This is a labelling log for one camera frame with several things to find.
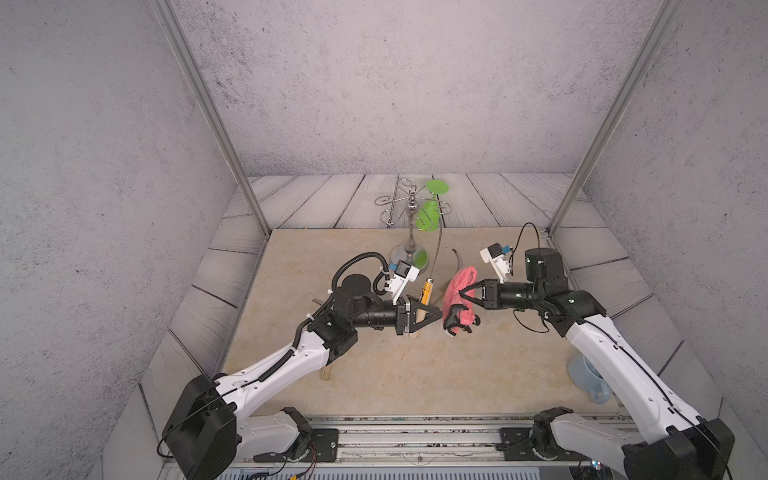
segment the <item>wooden plank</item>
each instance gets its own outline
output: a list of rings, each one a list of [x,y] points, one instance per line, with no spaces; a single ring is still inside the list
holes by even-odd
[[[649,297],[650,288],[629,260],[588,266],[571,272],[580,290],[587,290],[613,316]]]
[[[157,440],[160,440],[182,390],[200,374],[200,369],[181,344],[167,332],[141,379],[141,389],[147,399]]]
[[[537,227],[549,224],[549,218],[500,174],[470,174],[468,177],[500,226],[520,227],[526,222]]]
[[[213,376],[218,373],[236,319],[236,308],[192,286],[168,329],[203,371]]]
[[[157,478],[163,468],[163,459],[157,456],[156,446],[152,421],[141,398],[141,390],[136,386],[101,454],[104,478]]]
[[[328,181],[330,175],[302,175],[259,202],[266,222],[278,228]]]
[[[264,233],[253,215],[223,218],[208,248],[241,253],[261,253]]]
[[[568,209],[561,227],[606,227],[603,217],[589,202],[576,201]]]
[[[541,211],[552,218],[565,195],[562,174],[502,174]]]
[[[613,317],[613,321],[624,339],[656,373],[683,340],[655,296]]]
[[[280,228],[333,228],[364,175],[333,175]]]
[[[572,269],[627,258],[629,254],[608,228],[560,228],[554,239]]]
[[[448,193],[440,196],[453,211],[443,216],[446,227],[498,227],[498,222],[466,174],[435,174],[448,185]]]
[[[735,441],[728,460],[734,480],[764,480],[768,478],[768,459],[760,451],[743,423],[728,402],[723,402],[720,419],[733,432]]]
[[[416,185],[417,191],[421,187],[424,187],[428,180],[432,179],[432,175],[424,175],[424,174],[400,174],[399,177],[410,180],[411,183]],[[406,192],[404,192],[402,189],[398,189],[395,198],[407,197],[407,196],[408,194]],[[421,192],[419,192],[419,197],[431,198],[432,195],[429,194],[429,190],[427,190],[425,187]],[[407,202],[408,202],[407,200],[401,200],[395,203],[394,217],[392,217],[392,222],[394,222],[394,225],[390,225],[389,228],[408,228],[408,214],[403,212],[403,210],[406,208]],[[425,200],[419,200],[420,204],[423,204],[424,202]]]
[[[197,268],[192,285],[240,306],[257,258],[252,253],[208,250]]]
[[[253,194],[256,195],[257,201],[262,201],[275,191],[287,184],[293,179],[293,175],[265,175],[264,177],[248,177],[250,187],[253,188]],[[245,203],[243,193],[240,192],[240,188],[235,190],[232,195],[230,204],[227,210],[224,211],[224,217],[235,217],[236,215],[248,215],[250,210]]]
[[[552,218],[571,181],[563,174],[502,174],[541,211]],[[603,218],[588,201],[575,201],[562,224],[563,227],[605,227]]]
[[[717,417],[723,394],[687,344],[678,349],[659,378],[705,419]]]
[[[387,207],[373,201],[382,195],[392,195],[397,175],[366,175],[346,206],[336,228],[386,228],[379,216]]]

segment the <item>gray wall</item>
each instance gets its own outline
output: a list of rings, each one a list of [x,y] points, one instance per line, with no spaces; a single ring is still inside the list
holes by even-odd
[[[768,452],[768,3],[688,2],[586,190]]]
[[[575,170],[659,0],[174,0],[250,175]]]
[[[0,477],[85,478],[235,186],[147,0],[0,3]]]

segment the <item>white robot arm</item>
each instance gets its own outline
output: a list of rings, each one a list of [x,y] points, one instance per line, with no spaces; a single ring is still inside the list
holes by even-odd
[[[624,341],[592,295],[568,289],[557,251],[538,248],[525,256],[529,282],[502,281],[504,274],[497,270],[499,280],[481,280],[464,288],[462,297],[487,310],[537,310],[598,369],[638,428],[638,433],[622,432],[555,407],[534,417],[529,439],[533,452],[544,460],[554,460],[565,451],[578,452],[630,480],[722,478],[733,447],[731,431],[719,419],[702,418],[676,395]],[[373,285],[367,277],[353,274],[337,286],[349,266],[370,257],[382,263]],[[343,355],[357,341],[356,328],[393,327],[402,335],[442,317],[435,307],[401,297],[418,270],[401,263],[392,269],[392,280],[389,270],[378,253],[358,255],[336,272],[329,299],[299,324],[291,344],[231,375],[216,376],[213,382],[199,376],[187,384],[162,440],[187,480],[213,480],[235,458],[264,453],[299,458],[312,428],[298,411],[285,408],[275,415],[250,415],[280,390]],[[385,288],[378,290],[382,277]],[[468,296],[469,290],[480,292],[480,297]],[[380,297],[386,291],[392,293],[391,300]],[[417,310],[427,311],[421,322],[416,321]]]
[[[365,258],[376,258],[382,272],[374,284],[352,274],[337,285],[343,272]],[[442,312],[402,296],[405,284],[419,270],[400,262],[392,266],[380,253],[362,253],[333,276],[328,300],[296,328],[293,342],[231,375],[192,379],[163,429],[165,442],[187,480],[213,480],[236,458],[265,453],[299,458],[307,449],[312,428],[294,408],[275,415],[251,417],[280,390],[307,373],[320,370],[357,342],[357,328],[392,327],[397,335],[415,332],[442,318]],[[385,279],[383,290],[376,284]],[[392,293],[390,300],[380,295]],[[418,321],[416,313],[425,310]]]
[[[487,279],[459,293],[486,310],[537,310],[595,366],[638,428],[637,434],[621,432],[557,407],[534,418],[534,453],[552,460],[578,452],[630,480],[722,478],[733,447],[725,424],[707,421],[675,394],[624,341],[592,295],[568,289],[560,253],[527,250],[525,271],[528,282]],[[470,290],[480,298],[469,296]]]

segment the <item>table surface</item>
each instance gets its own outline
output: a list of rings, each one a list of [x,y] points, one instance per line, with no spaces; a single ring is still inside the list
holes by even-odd
[[[452,249],[464,266],[477,268],[479,279],[495,278],[478,252],[496,242],[514,246],[519,232],[519,227],[444,229],[435,287],[456,271]],[[224,371],[247,367],[290,343],[296,325],[316,310],[312,299],[327,298],[331,277],[342,263],[370,250],[389,257],[406,239],[404,229],[273,231]],[[438,232],[419,232],[417,241],[432,255]],[[536,233],[529,227],[515,254],[513,281],[525,281],[523,253],[536,245]],[[347,274],[373,279],[378,271],[379,262],[366,259]],[[425,278],[410,283],[406,292],[418,296]],[[571,382],[566,363],[578,351],[554,329],[529,332],[510,310],[477,308],[475,313],[482,324],[455,338],[445,334],[439,321],[422,329],[417,339],[397,336],[393,329],[358,329],[357,344],[332,364],[329,380],[312,372],[276,394],[257,414],[286,406],[305,415],[522,414],[554,406],[582,413],[618,411],[615,397],[595,405]],[[518,317],[541,329],[536,312]]]

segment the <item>metal rail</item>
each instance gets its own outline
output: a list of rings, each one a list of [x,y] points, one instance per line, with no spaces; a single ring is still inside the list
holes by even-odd
[[[582,413],[613,428],[636,432],[631,418],[620,413]],[[318,429],[338,429],[339,448],[336,467],[451,465],[510,465],[495,445],[501,441],[499,429],[533,424],[533,414],[514,415],[437,415],[308,418]],[[545,462],[531,458],[515,465],[576,465],[577,462]],[[238,462],[237,465],[254,465]]]
[[[563,200],[554,213],[552,222],[547,227],[550,235],[554,235],[554,232],[560,228],[565,216],[568,214],[568,210],[576,200],[576,196],[584,186],[584,183],[586,183],[589,173],[592,172],[592,168],[598,162],[598,158],[600,158],[600,154],[608,142],[608,138],[611,137],[621,119],[621,115],[627,109],[632,94],[637,90],[637,86],[643,80],[643,76],[645,76],[651,62],[654,60],[654,56],[664,42],[664,38],[672,29],[682,4],[683,0],[664,0],[664,3],[661,5],[645,41],[640,50],[637,51],[629,70],[627,70],[627,74],[624,76],[624,80],[621,81],[621,86],[611,106],[608,108],[602,124],[598,128],[598,132],[595,134],[592,143],[590,143],[589,148],[576,168],[574,176],[571,178],[571,183],[565,191]]]
[[[246,204],[248,204],[248,208],[256,218],[259,228],[264,235],[268,237],[270,235],[270,226],[266,222],[264,213],[259,207],[256,195],[253,194],[253,189],[250,187],[248,177],[246,177],[243,172],[243,165],[240,163],[237,151],[235,151],[235,147],[227,133],[227,129],[224,127],[224,123],[216,109],[214,100],[205,86],[205,81],[200,74],[200,69],[197,67],[197,63],[195,63],[189,44],[187,43],[186,38],[184,38],[184,33],[181,31],[179,22],[174,14],[174,9],[171,7],[168,0],[153,0],[152,3],[154,4],[154,9],[157,13],[157,19],[163,26],[163,30],[165,30],[165,35],[168,38],[170,47],[173,49],[176,59],[181,66],[181,70],[189,81],[190,87],[192,87],[192,92],[197,99],[197,103],[200,105],[200,109],[203,111],[208,126],[214,133],[216,142],[221,149],[221,154],[224,156],[227,165],[229,165],[232,175],[235,178],[235,182],[237,182],[237,186],[243,193]]]

